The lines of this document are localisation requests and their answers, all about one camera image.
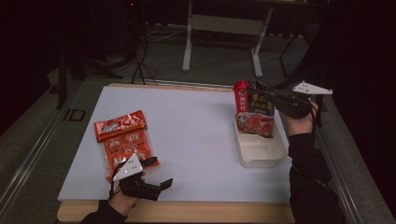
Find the red snack package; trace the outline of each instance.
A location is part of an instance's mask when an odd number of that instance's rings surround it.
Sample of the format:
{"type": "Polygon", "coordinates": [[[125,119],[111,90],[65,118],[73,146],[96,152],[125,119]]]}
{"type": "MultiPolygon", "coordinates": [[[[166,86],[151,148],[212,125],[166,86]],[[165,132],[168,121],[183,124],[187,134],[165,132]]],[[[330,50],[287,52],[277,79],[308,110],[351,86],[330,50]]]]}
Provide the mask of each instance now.
{"type": "Polygon", "coordinates": [[[120,163],[127,161],[133,154],[136,154],[139,160],[142,161],[152,157],[149,141],[145,131],[142,129],[107,138],[103,144],[108,165],[106,180],[109,183],[111,183],[111,176],[116,167],[120,163]]]}
{"type": "Polygon", "coordinates": [[[233,86],[236,102],[236,126],[247,133],[272,138],[274,105],[268,101],[269,90],[253,81],[238,81],[233,86]]]}
{"type": "Polygon", "coordinates": [[[105,121],[96,121],[94,123],[97,142],[102,142],[108,137],[118,134],[127,133],[129,131],[146,129],[146,119],[141,110],[134,113],[121,116],[116,119],[105,121]]]}

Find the white tabletop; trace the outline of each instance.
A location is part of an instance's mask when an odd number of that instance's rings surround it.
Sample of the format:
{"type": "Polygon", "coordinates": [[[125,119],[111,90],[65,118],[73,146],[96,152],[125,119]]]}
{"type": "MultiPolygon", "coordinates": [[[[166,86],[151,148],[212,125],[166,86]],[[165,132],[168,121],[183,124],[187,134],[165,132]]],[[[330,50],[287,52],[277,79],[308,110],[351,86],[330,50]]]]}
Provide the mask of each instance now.
{"type": "MultiPolygon", "coordinates": [[[[273,168],[241,165],[233,128],[232,92],[104,87],[59,194],[61,202],[108,197],[106,157],[93,123],[142,110],[160,165],[145,179],[174,178],[159,201],[288,203],[290,158],[273,168]]],[[[288,141],[276,113],[280,141],[288,141]]]]}

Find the black device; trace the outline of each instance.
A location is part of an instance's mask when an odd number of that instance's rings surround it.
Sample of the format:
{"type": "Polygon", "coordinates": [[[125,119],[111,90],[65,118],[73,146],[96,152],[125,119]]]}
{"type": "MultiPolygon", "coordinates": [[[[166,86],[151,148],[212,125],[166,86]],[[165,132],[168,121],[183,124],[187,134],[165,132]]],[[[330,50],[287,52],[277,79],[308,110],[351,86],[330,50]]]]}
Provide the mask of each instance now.
{"type": "Polygon", "coordinates": [[[111,199],[114,194],[119,192],[114,192],[114,181],[119,180],[120,191],[124,195],[158,201],[161,191],[169,189],[172,186],[173,178],[163,181],[160,186],[147,184],[142,178],[143,167],[150,166],[155,162],[157,162],[156,157],[151,157],[143,161],[139,160],[134,154],[128,161],[119,164],[113,174],[109,198],[111,199]]]}
{"type": "Polygon", "coordinates": [[[277,110],[292,119],[305,118],[312,111],[309,94],[297,91],[279,91],[261,81],[256,81],[252,85],[248,85],[247,88],[250,91],[266,95],[266,99],[274,104],[277,110]]]}

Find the black sleeve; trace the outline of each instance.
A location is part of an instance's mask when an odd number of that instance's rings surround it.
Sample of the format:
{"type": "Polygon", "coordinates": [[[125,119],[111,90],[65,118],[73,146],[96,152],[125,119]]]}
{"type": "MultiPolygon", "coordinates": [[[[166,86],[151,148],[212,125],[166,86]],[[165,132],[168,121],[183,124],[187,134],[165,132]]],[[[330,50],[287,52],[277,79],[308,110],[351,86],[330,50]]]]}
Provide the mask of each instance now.
{"type": "Polygon", "coordinates": [[[123,224],[126,217],[112,208],[107,200],[99,201],[98,211],[89,213],[80,224],[123,224]]]}
{"type": "Polygon", "coordinates": [[[290,136],[290,206],[295,223],[345,223],[345,216],[327,185],[332,174],[321,151],[314,149],[315,135],[301,133],[290,136]]]}

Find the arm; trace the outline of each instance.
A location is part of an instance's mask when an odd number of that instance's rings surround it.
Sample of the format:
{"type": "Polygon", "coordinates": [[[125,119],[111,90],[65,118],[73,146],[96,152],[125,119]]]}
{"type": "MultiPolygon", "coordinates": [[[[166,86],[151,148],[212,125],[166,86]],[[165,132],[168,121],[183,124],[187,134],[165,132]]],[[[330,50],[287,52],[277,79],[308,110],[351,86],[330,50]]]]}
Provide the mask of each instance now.
{"type": "Polygon", "coordinates": [[[120,191],[110,201],[99,201],[98,211],[88,214],[80,224],[123,224],[138,201],[120,191]]]}
{"type": "Polygon", "coordinates": [[[296,223],[345,223],[338,199],[327,186],[331,172],[321,151],[314,148],[313,119],[290,119],[286,116],[290,138],[290,206],[296,223]]]}

